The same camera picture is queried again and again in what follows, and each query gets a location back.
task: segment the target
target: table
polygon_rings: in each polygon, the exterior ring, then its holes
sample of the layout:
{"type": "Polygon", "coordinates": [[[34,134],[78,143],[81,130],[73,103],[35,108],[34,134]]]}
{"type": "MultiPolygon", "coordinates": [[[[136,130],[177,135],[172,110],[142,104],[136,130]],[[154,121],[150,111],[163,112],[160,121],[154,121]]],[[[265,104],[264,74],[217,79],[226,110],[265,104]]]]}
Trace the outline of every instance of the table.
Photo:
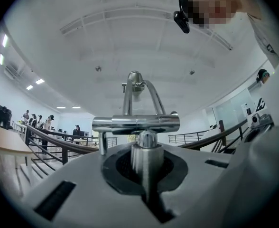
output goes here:
{"type": "Polygon", "coordinates": [[[26,157],[30,185],[33,184],[32,151],[17,133],[0,127],[0,154],[26,157]]]}
{"type": "Polygon", "coordinates": [[[26,142],[27,125],[22,125],[20,123],[13,122],[12,128],[14,131],[18,132],[20,128],[20,136],[24,142],[26,142]]]}

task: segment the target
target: black headphones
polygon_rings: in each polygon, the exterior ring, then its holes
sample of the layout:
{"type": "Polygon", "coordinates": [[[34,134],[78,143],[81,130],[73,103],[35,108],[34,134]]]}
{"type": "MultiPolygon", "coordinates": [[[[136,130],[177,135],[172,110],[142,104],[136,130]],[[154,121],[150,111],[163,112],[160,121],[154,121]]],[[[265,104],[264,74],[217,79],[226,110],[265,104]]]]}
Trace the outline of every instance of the black headphones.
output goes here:
{"type": "Polygon", "coordinates": [[[175,11],[173,13],[173,19],[177,23],[177,25],[182,29],[185,34],[190,32],[190,28],[188,25],[189,19],[183,12],[182,3],[185,4],[187,0],[178,0],[179,3],[179,11],[175,11]]]}

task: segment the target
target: table leg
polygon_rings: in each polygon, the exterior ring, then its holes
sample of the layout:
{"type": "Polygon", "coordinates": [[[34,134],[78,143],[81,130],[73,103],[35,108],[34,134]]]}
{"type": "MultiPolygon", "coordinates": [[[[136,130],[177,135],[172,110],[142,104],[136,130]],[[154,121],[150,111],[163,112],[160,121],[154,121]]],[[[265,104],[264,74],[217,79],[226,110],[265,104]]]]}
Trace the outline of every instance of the table leg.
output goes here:
{"type": "Polygon", "coordinates": [[[32,172],[32,160],[30,156],[27,156],[27,168],[28,168],[28,177],[30,181],[30,186],[33,186],[33,172],[32,172]]]}

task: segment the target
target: ceiling track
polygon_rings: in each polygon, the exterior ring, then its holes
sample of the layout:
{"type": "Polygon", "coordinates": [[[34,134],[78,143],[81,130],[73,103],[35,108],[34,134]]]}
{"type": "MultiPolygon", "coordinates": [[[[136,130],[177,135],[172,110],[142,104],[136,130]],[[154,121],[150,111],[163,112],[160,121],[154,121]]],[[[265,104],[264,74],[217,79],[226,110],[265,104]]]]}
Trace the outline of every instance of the ceiling track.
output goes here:
{"type": "MultiPolygon", "coordinates": [[[[163,9],[158,9],[158,8],[150,8],[150,7],[123,7],[123,8],[117,8],[117,9],[105,9],[101,12],[90,14],[90,15],[85,15],[82,16],[79,19],[74,20],[73,22],[70,22],[69,24],[65,25],[64,27],[60,28],[60,31],[62,32],[63,35],[68,35],[76,30],[79,29],[79,26],[75,26],[75,28],[70,29],[69,31],[65,32],[65,30],[69,29],[69,27],[73,27],[74,24],[79,23],[81,21],[81,24],[83,26],[88,26],[92,25],[95,23],[100,23],[100,22],[105,22],[105,21],[110,21],[110,20],[116,20],[116,19],[131,19],[131,18],[142,18],[142,19],[159,19],[162,21],[169,21],[169,22],[174,22],[172,12],[168,10],[163,10],[163,9]],[[116,11],[136,11],[141,10],[143,12],[142,15],[134,15],[134,14],[127,14],[127,15],[119,15],[119,16],[109,16],[111,12],[116,12],[116,11]],[[151,16],[151,15],[144,15],[144,13],[151,13],[151,12],[159,12],[159,17],[156,16],[151,16]],[[85,23],[84,20],[87,18],[92,18],[94,16],[101,16],[100,19],[85,23]]],[[[220,46],[223,48],[231,51],[233,49],[232,45],[228,43],[222,36],[217,34],[211,29],[201,29],[198,28],[197,25],[194,24],[189,24],[190,28],[201,33],[202,35],[205,35],[207,37],[210,37],[212,33],[214,33],[214,36],[212,37],[212,40],[216,43],[218,43],[220,46]]]]}

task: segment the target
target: black cap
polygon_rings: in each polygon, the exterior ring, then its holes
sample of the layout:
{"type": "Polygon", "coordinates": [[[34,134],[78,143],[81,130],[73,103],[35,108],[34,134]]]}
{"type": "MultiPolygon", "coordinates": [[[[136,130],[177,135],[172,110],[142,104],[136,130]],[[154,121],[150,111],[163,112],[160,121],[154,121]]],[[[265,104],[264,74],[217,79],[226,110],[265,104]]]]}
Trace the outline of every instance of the black cap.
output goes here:
{"type": "Polygon", "coordinates": [[[257,83],[262,80],[263,73],[267,72],[265,69],[260,69],[257,75],[257,83]]]}

